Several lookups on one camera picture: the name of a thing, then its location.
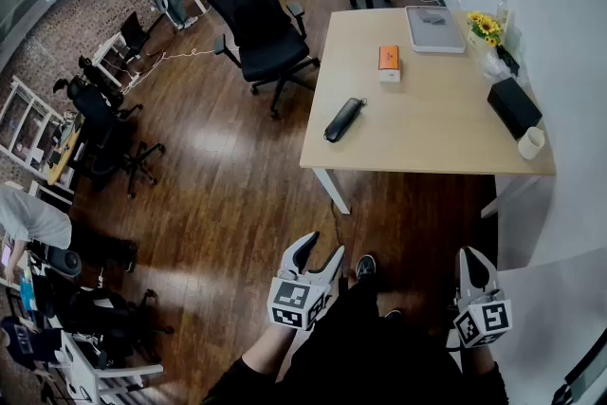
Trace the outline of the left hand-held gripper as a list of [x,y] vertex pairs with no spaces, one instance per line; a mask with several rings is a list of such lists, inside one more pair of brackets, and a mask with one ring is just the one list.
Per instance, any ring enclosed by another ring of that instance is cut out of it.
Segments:
[[284,252],[281,270],[271,282],[267,310],[272,323],[310,331],[325,314],[341,269],[345,246],[333,251],[323,266],[302,273],[320,233],[310,232]]

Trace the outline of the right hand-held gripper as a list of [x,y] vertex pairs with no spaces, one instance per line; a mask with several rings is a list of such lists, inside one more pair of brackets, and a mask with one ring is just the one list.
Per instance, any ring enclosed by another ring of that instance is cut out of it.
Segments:
[[489,345],[512,329],[511,301],[498,289],[497,269],[483,253],[472,247],[460,248],[455,278],[457,299],[464,296],[465,286],[470,297],[479,297],[453,322],[462,347]]

